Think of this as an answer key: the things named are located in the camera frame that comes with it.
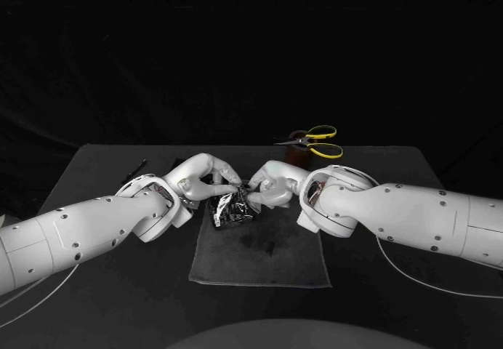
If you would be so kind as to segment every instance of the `tabletop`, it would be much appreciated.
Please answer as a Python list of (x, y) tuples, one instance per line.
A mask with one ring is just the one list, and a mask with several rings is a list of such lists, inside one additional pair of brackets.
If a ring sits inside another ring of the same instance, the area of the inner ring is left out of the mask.
[[(249, 179), (285, 147), (86, 145), (41, 214), (94, 197), (115, 195), (126, 175), (161, 177), (176, 158), (211, 153)], [(380, 183), (445, 188), (413, 147), (345, 146), (344, 158), (315, 157), (311, 169), (342, 164)], [(143, 243), (132, 235), (116, 250), (81, 264), (54, 296), (0, 329), (2, 348), (165, 348), (218, 326), (266, 318), (311, 318), (396, 334), (432, 348), (494, 347), (503, 341), (503, 300), (447, 294), (407, 279), (360, 224), (351, 238), (321, 232), (332, 288), (296, 289), (202, 285), (189, 281), (202, 210), (179, 229)], [(503, 295), (496, 270), (456, 257), (383, 242), (390, 258), (424, 282), (478, 294)], [(8, 309), (2, 322), (53, 291), (70, 270), (55, 274)]]

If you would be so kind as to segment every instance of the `brown cup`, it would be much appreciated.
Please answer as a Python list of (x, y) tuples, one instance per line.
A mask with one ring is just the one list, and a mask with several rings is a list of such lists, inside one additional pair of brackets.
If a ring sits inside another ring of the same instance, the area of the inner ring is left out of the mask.
[[(308, 135), (308, 131), (299, 130), (290, 133), (290, 138), (303, 138)], [(303, 145), (289, 145), (286, 148), (286, 163), (302, 167), (302, 169), (309, 168), (309, 163), (313, 158), (312, 150)]]

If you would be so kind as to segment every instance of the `black curtain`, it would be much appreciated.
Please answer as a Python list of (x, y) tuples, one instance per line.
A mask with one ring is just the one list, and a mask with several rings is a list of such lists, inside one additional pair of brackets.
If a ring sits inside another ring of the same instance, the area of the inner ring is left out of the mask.
[(447, 186), (476, 148), (499, 161), (491, 20), (437, 30), (381, 13), (0, 12), (0, 206), (19, 217), (87, 143), (270, 145), (332, 124), (342, 146), (417, 146)]

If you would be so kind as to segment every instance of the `white robotic arm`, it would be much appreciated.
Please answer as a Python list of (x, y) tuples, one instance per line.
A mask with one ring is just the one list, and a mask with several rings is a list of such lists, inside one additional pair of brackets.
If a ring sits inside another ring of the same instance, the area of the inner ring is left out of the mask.
[[(217, 185), (200, 178), (214, 174)], [(230, 164), (198, 154), (159, 178), (148, 174), (116, 196), (61, 207), (0, 228), (0, 295), (109, 252), (135, 233), (148, 242), (192, 218), (194, 200), (237, 192), (221, 178), (241, 183)]]
[(285, 206), (299, 193), (298, 223), (315, 233), (322, 229), (348, 238), (361, 222), (388, 241), (503, 266), (502, 200), (398, 183), (380, 185), (361, 171), (338, 165), (309, 173), (269, 161), (254, 180), (254, 188), (260, 182), (267, 185), (249, 195), (250, 201)]

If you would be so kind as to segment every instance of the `crumpled foil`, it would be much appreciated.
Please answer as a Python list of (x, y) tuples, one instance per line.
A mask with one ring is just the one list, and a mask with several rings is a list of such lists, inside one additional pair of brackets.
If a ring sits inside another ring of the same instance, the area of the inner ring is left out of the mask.
[(236, 228), (257, 219), (262, 205), (247, 201), (247, 185), (236, 185), (237, 193), (210, 198), (210, 216), (215, 230)]

